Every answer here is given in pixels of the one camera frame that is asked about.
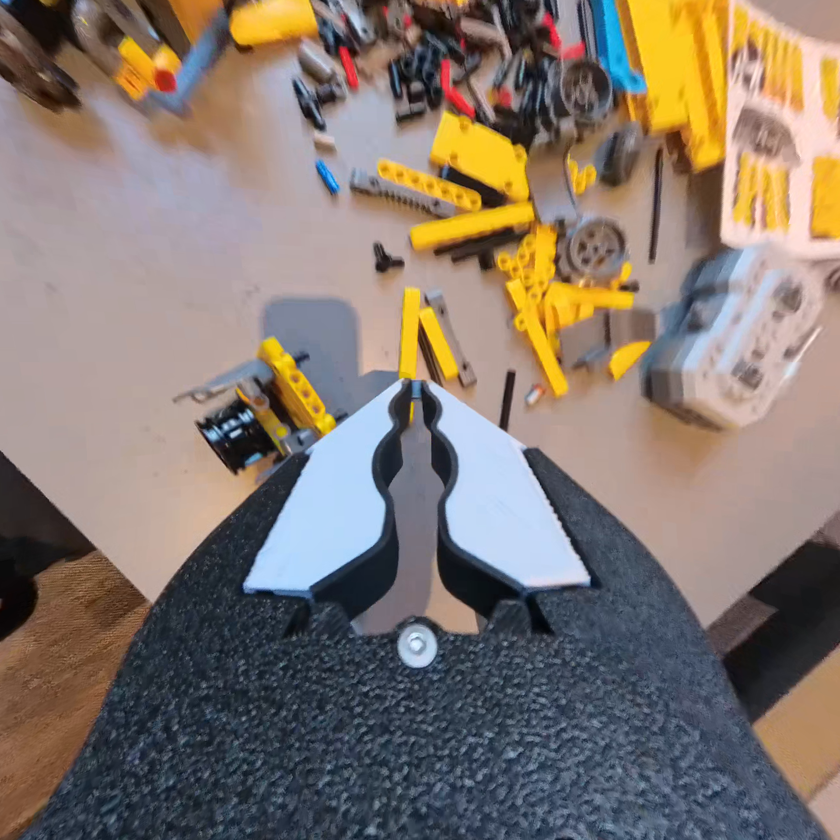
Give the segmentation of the grey spoked toy wheel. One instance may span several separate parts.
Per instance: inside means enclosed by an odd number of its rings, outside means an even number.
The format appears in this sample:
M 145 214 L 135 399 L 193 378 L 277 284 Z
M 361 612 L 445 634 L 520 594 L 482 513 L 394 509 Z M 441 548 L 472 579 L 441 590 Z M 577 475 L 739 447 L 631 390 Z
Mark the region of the grey spoked toy wheel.
M 563 116 L 583 127 L 600 125 L 613 110 L 612 79 L 596 59 L 562 62 L 556 93 Z
M 585 218 L 567 234 L 561 254 L 566 272 L 605 283 L 620 275 L 627 260 L 627 234 L 611 218 Z

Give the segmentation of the thin black toy axle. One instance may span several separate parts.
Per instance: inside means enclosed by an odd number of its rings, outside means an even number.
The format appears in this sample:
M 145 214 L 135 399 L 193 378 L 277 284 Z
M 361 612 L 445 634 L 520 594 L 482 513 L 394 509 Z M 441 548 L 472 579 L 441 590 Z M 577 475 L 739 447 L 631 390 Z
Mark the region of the thin black toy axle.
M 661 145 L 657 148 L 654 159 L 653 197 L 647 251 L 647 261 L 649 265 L 655 264 L 658 256 L 658 242 L 663 205 L 664 177 L 665 147 Z

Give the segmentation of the black toy wheel rim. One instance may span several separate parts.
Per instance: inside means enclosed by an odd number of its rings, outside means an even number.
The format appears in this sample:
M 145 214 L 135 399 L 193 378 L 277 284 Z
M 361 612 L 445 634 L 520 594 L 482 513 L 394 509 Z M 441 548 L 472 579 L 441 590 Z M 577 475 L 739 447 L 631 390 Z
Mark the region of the black toy wheel rim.
M 251 406 L 240 397 L 195 420 L 194 427 L 234 476 L 278 453 Z

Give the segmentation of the grey toy motor hub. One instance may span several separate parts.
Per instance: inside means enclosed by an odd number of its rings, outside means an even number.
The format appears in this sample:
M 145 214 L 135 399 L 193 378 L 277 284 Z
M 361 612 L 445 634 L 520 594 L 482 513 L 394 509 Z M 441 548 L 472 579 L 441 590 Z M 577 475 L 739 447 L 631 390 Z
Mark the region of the grey toy motor hub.
M 643 367 L 643 394 L 684 423 L 740 430 L 766 417 L 822 330 L 826 284 L 772 245 L 725 248 L 690 273 Z

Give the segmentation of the yellow toy vehicle model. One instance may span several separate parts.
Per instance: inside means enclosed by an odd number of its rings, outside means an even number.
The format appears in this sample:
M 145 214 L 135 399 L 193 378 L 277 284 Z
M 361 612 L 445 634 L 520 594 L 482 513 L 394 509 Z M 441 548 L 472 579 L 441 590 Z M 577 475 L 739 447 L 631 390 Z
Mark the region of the yellow toy vehicle model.
M 79 85 L 57 63 L 65 46 L 83 54 L 136 109 L 189 115 L 190 100 L 232 43 L 222 2 L 181 58 L 153 27 L 141 2 L 1 2 L 2 78 L 41 108 L 79 110 Z

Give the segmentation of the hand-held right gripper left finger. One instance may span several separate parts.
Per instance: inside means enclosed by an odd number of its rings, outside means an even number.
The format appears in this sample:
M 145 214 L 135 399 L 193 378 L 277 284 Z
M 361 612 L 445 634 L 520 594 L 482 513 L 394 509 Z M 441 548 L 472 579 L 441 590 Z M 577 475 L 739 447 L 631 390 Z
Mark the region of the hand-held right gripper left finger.
M 310 447 L 244 581 L 244 593 L 378 600 L 398 539 L 390 486 L 403 466 L 412 381 L 399 380 Z

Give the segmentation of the yellow holed toy beam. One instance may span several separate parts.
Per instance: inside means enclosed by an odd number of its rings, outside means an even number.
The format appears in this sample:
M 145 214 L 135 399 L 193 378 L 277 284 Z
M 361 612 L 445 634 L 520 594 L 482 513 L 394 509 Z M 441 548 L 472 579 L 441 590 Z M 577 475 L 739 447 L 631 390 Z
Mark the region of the yellow holed toy beam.
M 527 337 L 553 396 L 565 396 L 569 391 L 569 384 L 536 311 L 531 308 L 522 309 L 513 322 L 517 330 Z

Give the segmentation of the short yellow toy beam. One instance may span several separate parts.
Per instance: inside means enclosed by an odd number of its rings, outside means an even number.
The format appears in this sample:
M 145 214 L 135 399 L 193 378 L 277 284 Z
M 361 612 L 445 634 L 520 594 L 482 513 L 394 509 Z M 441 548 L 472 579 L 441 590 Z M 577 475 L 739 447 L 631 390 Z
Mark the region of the short yellow toy beam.
M 425 306 L 420 311 L 419 321 L 420 325 L 422 324 L 425 328 L 426 336 L 433 345 L 437 362 L 443 372 L 444 382 L 458 378 L 459 364 L 449 347 L 435 310 L 430 306 Z

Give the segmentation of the yellow black sticker sheet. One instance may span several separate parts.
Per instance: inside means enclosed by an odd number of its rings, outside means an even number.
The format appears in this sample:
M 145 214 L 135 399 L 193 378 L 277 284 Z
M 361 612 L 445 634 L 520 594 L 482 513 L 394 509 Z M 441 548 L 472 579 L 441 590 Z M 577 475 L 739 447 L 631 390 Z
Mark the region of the yellow black sticker sheet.
M 838 2 L 730 2 L 724 245 L 839 257 Z

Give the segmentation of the long yellow toy beam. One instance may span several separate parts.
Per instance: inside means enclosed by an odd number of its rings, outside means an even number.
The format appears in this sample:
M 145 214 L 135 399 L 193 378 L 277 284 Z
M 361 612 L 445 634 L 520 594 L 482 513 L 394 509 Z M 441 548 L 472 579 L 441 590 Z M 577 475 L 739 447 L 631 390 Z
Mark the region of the long yellow toy beam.
M 397 373 L 400 380 L 414 381 L 417 377 L 417 355 L 421 291 L 405 287 L 402 296 L 401 333 L 398 345 Z

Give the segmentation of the grey toothed toy rack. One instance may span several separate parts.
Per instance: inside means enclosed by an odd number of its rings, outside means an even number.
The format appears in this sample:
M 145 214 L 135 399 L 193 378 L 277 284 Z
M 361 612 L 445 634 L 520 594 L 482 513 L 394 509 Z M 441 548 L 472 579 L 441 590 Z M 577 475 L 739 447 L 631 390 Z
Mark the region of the grey toothed toy rack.
M 355 194 L 405 205 L 434 218 L 451 218 L 458 213 L 457 206 L 445 199 L 388 182 L 358 167 L 354 167 L 350 174 L 350 190 Z
M 443 328 L 444 335 L 449 344 L 449 347 L 455 355 L 458 363 L 458 383 L 465 389 L 473 387 L 477 384 L 477 377 L 469 358 L 456 334 L 454 325 L 449 317 L 448 304 L 446 302 L 444 293 L 441 290 L 430 290 L 426 296 L 426 306 L 432 307 L 436 314 L 437 320 Z

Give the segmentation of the short black toy axle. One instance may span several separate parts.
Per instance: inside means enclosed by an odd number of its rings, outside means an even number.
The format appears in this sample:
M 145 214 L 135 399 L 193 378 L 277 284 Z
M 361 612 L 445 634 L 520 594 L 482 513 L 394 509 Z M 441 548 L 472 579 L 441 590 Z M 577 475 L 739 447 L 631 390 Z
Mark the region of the short black toy axle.
M 428 380 L 437 385 L 442 385 L 444 383 L 443 372 L 438 364 L 433 345 L 426 336 L 425 328 L 422 324 L 418 328 L 418 347 L 425 362 Z

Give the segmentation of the yellow grey toy claw assembly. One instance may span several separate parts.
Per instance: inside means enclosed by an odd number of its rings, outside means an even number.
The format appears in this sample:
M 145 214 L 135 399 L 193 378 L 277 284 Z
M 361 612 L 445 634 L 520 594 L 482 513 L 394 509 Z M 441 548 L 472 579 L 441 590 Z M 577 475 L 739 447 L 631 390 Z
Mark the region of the yellow grey toy claw assembly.
M 304 374 L 301 366 L 308 360 L 308 353 L 290 353 L 277 338 L 268 337 L 260 343 L 254 359 L 175 395 L 172 402 L 206 406 L 225 394 L 231 395 L 228 403 L 236 397 L 242 398 L 278 449 L 277 455 L 265 458 L 252 468 L 267 461 L 277 466 L 292 456 L 306 453 L 340 421 L 328 411 Z

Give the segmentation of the blue curved toy panel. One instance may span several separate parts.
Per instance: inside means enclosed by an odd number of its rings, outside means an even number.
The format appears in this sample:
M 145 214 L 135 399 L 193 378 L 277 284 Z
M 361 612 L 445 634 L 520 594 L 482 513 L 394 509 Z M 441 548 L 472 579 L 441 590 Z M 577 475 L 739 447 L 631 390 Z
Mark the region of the blue curved toy panel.
M 615 1 L 590 1 L 597 56 L 611 78 L 615 91 L 644 96 L 648 87 L 643 75 L 631 67 Z

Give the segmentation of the yellow toy frame part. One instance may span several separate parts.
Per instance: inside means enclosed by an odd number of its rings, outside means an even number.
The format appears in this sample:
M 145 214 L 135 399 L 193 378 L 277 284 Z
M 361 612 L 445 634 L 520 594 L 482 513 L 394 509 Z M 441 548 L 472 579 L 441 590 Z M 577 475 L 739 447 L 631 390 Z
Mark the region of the yellow toy frame part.
M 630 67 L 646 92 L 625 95 L 647 135 L 677 133 L 693 172 L 726 153 L 729 4 L 726 1 L 616 3 Z

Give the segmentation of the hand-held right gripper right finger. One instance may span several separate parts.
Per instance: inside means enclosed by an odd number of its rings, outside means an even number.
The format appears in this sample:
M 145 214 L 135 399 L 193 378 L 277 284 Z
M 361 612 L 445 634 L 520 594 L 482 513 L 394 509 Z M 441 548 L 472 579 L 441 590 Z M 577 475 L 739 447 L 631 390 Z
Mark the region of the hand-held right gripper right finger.
M 589 587 L 590 572 L 526 447 L 441 386 L 421 386 L 437 507 L 437 568 L 451 595 L 535 595 Z

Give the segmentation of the heap of yellow toy beams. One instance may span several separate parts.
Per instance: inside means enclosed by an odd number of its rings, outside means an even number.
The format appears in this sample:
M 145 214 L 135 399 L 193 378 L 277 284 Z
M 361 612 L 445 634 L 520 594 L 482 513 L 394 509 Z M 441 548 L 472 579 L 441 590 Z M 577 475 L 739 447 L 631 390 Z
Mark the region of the heap of yellow toy beams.
M 377 162 L 374 175 L 457 206 L 454 217 L 433 217 L 434 221 L 415 226 L 409 234 L 412 247 L 447 253 L 453 261 L 478 258 L 483 266 L 502 272 L 507 279 L 512 322 L 520 310 L 535 310 L 559 361 L 561 328 L 589 318 L 597 309 L 635 308 L 638 285 L 631 281 L 628 256 L 620 275 L 605 283 L 564 270 L 561 251 L 566 236 L 588 217 L 549 223 L 532 201 L 490 206 L 477 186 L 462 185 L 387 159 Z M 651 346 L 636 343 L 615 352 L 605 360 L 607 373 L 613 380 L 620 380 Z

